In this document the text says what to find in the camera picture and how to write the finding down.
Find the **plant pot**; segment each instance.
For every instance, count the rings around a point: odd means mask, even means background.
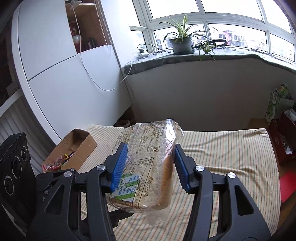
[[[176,39],[170,39],[170,43],[172,44],[174,49],[174,55],[184,55],[184,54],[194,53],[194,50],[192,50],[191,48],[190,37],[183,38],[182,42],[181,42],[181,39],[178,39],[177,42],[175,41]]]

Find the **black speaker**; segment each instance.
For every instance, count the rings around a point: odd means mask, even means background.
[[[0,202],[26,230],[36,214],[36,178],[25,133],[9,136],[0,146]]]

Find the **white wall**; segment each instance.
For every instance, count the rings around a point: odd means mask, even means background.
[[[296,98],[295,74],[256,59],[167,64],[127,79],[138,122],[173,118],[185,131],[245,129],[282,83]]]

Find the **window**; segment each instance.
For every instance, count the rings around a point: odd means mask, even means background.
[[[155,38],[156,38],[156,41],[157,41],[157,45],[158,46],[162,46],[162,48],[170,48],[169,45],[165,44],[167,43],[167,41],[163,42],[163,38],[165,37],[165,35],[167,33],[170,33],[170,32],[175,32],[176,29],[171,27],[171,28],[163,28],[163,29],[159,29],[159,30],[155,30],[154,31],[154,34],[155,34]],[[205,31],[204,31],[204,28],[203,28],[203,25],[197,25],[197,26],[194,26],[192,27],[188,33],[193,33],[193,32],[196,32],[196,34],[205,34]],[[168,35],[167,38],[176,38],[176,36],[174,35]],[[196,37],[191,37],[191,41],[193,41],[194,45],[198,44],[201,40],[204,41],[206,40],[205,37],[202,37],[202,36],[199,36],[198,39]]]
[[[148,0],[148,4],[154,19],[199,11],[195,0]]]
[[[231,41],[232,46],[244,46],[247,48],[267,51],[266,35],[264,31],[226,24],[209,24],[209,26],[212,39],[218,38],[221,33],[226,35],[226,39],[230,39],[230,34],[233,34],[234,40],[237,41]],[[261,42],[265,43],[265,45],[260,46],[259,43]]]
[[[283,56],[285,58],[294,59],[294,45],[273,34],[270,35],[271,53]]]
[[[231,48],[257,49],[295,60],[294,32],[274,0],[120,0],[120,3],[134,31],[135,45],[144,43],[145,39],[159,49],[171,48],[169,39],[175,36],[163,38],[176,29],[159,23],[172,22],[168,17],[182,23],[187,13],[187,24],[199,24],[191,30],[199,30],[203,35],[192,37],[192,45],[220,38]],[[155,48],[148,45],[147,50],[151,52]]]
[[[280,7],[273,0],[261,0],[267,21],[291,33],[289,21]]]
[[[122,9],[122,13],[126,18],[129,26],[140,26],[139,19],[135,10],[135,6],[133,5],[133,1],[120,0],[119,3]]]
[[[219,38],[220,39],[226,39],[226,35],[225,34],[219,34]]]
[[[162,42],[161,42],[161,40],[160,40],[160,39],[157,39],[156,42],[157,42],[157,46],[158,46],[158,48],[159,48],[159,49],[163,49],[163,46],[162,46]]]
[[[262,20],[256,0],[202,0],[205,12],[221,12],[243,15]]]
[[[131,33],[132,33],[133,43],[135,48],[137,48],[140,45],[139,47],[142,47],[147,50],[143,33],[141,31],[131,31]]]

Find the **bread loaf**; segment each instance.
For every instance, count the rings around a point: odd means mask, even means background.
[[[128,144],[128,159],[108,204],[132,213],[161,210],[170,204],[174,147],[183,132],[173,119],[140,123],[121,132],[113,147]]]

